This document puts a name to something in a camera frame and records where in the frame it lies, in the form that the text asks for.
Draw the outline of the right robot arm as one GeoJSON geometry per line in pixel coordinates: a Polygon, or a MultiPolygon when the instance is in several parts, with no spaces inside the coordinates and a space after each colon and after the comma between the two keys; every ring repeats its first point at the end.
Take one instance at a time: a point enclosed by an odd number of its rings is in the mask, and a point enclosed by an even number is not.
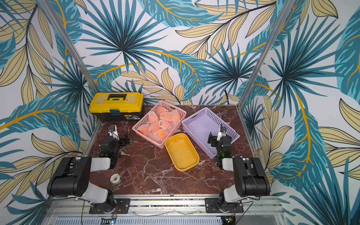
{"type": "Polygon", "coordinates": [[[217,150],[216,166],[234,175],[234,184],[220,192],[217,202],[209,204],[220,212],[234,211],[240,207],[242,200],[260,200],[269,196],[271,191],[261,160],[257,157],[233,157],[231,142],[232,138],[224,132],[217,136],[209,134],[208,137],[208,143],[217,150]]]}

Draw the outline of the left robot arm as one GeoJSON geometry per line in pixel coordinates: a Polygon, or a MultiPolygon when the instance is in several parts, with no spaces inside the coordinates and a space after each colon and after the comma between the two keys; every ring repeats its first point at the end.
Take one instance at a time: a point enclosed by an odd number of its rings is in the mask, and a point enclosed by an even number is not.
{"type": "Polygon", "coordinates": [[[100,142],[100,157],[65,157],[51,176],[47,193],[51,197],[77,198],[88,202],[90,214],[127,214],[130,199],[115,199],[113,192],[90,182],[92,172],[113,169],[121,147],[130,144],[123,138],[108,135],[100,142]]]}

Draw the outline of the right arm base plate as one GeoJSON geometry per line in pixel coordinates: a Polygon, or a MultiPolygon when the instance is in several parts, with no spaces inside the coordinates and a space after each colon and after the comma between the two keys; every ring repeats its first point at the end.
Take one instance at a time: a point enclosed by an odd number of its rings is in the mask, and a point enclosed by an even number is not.
{"type": "Polygon", "coordinates": [[[205,198],[206,213],[243,213],[244,209],[239,202],[221,201],[220,198],[205,198]]]}

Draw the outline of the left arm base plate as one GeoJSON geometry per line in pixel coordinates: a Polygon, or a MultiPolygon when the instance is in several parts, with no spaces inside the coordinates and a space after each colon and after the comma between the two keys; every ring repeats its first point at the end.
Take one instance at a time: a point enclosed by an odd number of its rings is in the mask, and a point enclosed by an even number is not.
{"type": "Polygon", "coordinates": [[[104,203],[91,204],[90,214],[128,214],[129,198],[115,198],[104,203]]]}

